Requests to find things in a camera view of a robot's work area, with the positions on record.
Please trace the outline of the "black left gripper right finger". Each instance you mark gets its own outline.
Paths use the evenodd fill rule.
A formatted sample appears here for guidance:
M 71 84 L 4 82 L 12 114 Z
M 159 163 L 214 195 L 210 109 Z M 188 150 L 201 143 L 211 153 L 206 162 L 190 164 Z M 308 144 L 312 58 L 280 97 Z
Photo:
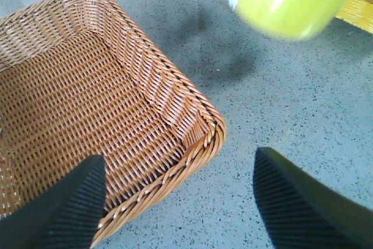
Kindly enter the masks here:
M 272 148 L 255 152 L 253 190 L 274 248 L 372 248 L 372 210 Z

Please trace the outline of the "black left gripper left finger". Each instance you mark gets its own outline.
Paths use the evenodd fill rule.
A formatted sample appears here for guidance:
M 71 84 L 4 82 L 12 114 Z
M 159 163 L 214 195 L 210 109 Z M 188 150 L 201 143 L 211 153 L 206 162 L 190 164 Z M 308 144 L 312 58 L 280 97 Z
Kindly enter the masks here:
M 91 155 L 50 189 L 1 220 L 1 248 L 90 248 L 103 215 L 106 175 Z

